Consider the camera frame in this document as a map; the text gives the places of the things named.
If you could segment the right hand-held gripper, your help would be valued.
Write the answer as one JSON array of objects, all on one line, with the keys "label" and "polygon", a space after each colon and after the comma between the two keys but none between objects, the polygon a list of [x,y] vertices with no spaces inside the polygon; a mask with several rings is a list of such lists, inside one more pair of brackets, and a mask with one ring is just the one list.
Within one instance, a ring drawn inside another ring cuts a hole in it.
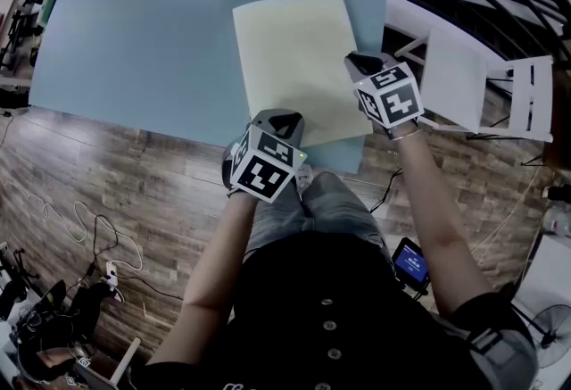
[{"label": "right hand-held gripper", "polygon": [[416,121],[423,113],[418,83],[409,65],[389,54],[348,53],[343,64],[365,115],[384,129]]}]

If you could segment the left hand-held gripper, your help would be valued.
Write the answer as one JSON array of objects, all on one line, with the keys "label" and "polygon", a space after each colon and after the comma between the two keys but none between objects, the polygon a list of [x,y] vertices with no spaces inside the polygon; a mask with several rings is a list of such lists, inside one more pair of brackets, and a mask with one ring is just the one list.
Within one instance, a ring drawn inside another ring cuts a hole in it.
[{"label": "left hand-held gripper", "polygon": [[256,114],[223,154],[221,174],[228,193],[243,191],[273,203],[307,160],[300,150],[303,131],[298,112],[276,108]]}]

